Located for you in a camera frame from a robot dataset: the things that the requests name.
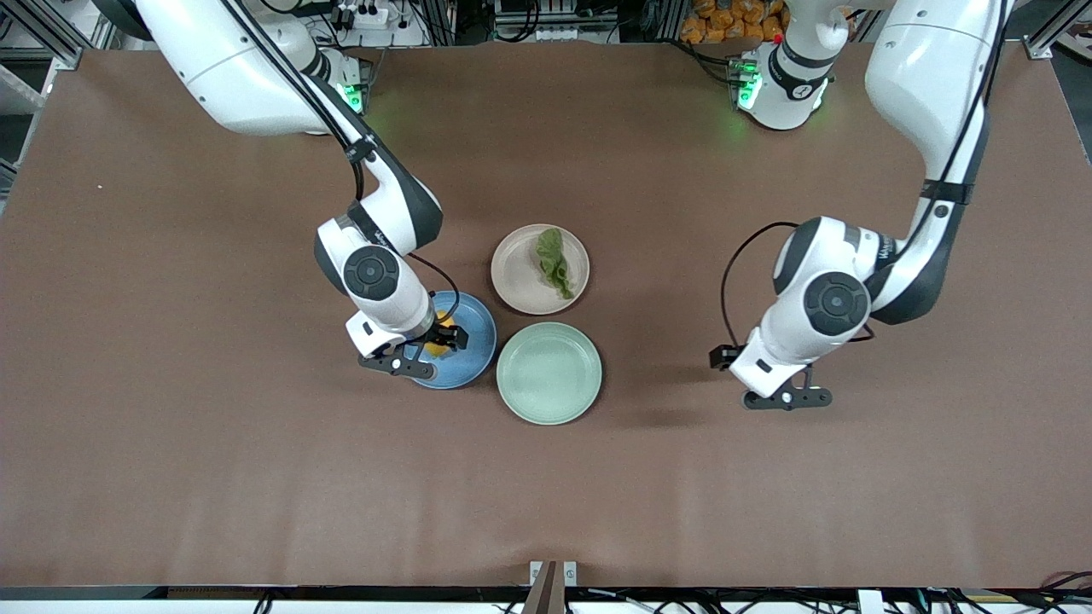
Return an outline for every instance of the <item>mint green plate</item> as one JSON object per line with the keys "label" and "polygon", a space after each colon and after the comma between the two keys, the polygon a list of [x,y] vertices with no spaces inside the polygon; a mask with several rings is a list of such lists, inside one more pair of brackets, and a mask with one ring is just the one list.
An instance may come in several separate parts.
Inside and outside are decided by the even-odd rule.
{"label": "mint green plate", "polygon": [[592,340],[560,322],[531,324],[512,335],[497,362],[500,397],[534,424],[565,424],[595,402],[603,363]]}

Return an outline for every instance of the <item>brown table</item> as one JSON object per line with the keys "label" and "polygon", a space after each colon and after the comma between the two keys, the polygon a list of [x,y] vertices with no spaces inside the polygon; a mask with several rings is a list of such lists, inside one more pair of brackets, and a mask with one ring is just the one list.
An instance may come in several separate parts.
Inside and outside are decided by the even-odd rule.
{"label": "brown table", "polygon": [[[311,258],[352,175],[329,140],[232,134],[162,58],[62,74],[0,224],[0,582],[1033,586],[1092,567],[1092,173],[1047,62],[1010,54],[937,308],[824,358],[827,410],[747,412],[707,367],[753,229],[834,215],[902,236],[923,165],[871,109],[868,47],[762,130],[675,49],[391,52],[369,121],[441,199],[423,253],[494,310],[511,229],[587,246],[556,317],[598,402],[536,427],[494,373],[434,392],[356,366]],[[783,236],[729,294],[773,297]],[[431,287],[443,283],[427,271]]]}

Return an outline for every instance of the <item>white robotic arm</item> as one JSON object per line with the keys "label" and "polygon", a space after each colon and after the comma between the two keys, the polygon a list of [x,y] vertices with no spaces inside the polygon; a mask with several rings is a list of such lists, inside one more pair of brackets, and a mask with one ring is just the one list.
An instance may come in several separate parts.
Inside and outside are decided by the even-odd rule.
{"label": "white robotic arm", "polygon": [[[436,239],[442,211],[330,84],[325,56],[309,37],[301,42],[302,26],[284,15],[251,14],[240,0],[135,5],[168,63],[219,125],[245,134],[336,138],[356,175],[357,194],[344,215],[319,227],[316,260],[358,309],[346,328],[361,366],[435,376],[432,365],[405,359],[403,346],[431,341],[464,349],[466,335],[437,322],[429,293],[402,257]],[[379,181],[363,199],[361,163]]]}
{"label": "white robotic arm", "polygon": [[898,3],[866,86],[880,115],[925,158],[909,236],[894,240],[830,217],[802,224],[774,267],[778,300],[744,347],[714,350],[714,366],[731,368],[758,398],[800,406],[800,389],[788,380],[846,343],[869,316],[894,324],[931,309],[985,147],[983,93],[1010,11],[1011,0]]}

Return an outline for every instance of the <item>white plate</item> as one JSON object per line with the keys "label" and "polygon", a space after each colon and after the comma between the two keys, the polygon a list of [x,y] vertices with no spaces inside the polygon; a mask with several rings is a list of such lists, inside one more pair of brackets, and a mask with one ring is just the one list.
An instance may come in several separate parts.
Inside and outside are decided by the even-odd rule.
{"label": "white plate", "polygon": [[[561,231],[561,253],[569,264],[569,290],[572,298],[561,298],[561,292],[546,282],[538,268],[538,235],[548,228]],[[572,305],[587,287],[591,261],[584,244],[569,231],[549,224],[524,226],[505,237],[492,252],[492,286],[513,309],[532,316],[556,314]]]}

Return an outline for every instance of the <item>leafy vegetable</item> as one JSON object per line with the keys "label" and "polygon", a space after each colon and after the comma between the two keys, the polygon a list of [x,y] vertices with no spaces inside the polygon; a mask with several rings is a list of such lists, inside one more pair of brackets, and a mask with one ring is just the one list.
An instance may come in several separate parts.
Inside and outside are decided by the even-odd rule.
{"label": "leafy vegetable", "polygon": [[538,235],[535,253],[538,255],[538,268],[546,275],[546,282],[561,292],[561,298],[572,299],[572,291],[569,290],[569,263],[561,253],[561,231],[557,228],[543,231],[543,234]]}

